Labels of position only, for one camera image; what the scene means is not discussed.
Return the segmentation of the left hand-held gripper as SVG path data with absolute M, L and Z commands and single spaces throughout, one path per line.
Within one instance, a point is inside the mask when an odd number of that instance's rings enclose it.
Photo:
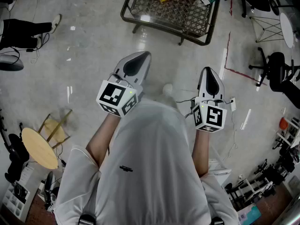
M 135 52 L 119 61 L 107 80 L 102 81 L 96 102 L 112 115 L 125 117 L 143 96 L 142 83 L 151 63 L 151 53 Z

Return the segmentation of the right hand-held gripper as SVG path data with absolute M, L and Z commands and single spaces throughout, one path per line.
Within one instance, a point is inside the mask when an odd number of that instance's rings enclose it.
M 209 133 L 222 130 L 225 125 L 225 88 L 218 74 L 205 67 L 198 83 L 198 96 L 192 108 L 195 128 Z

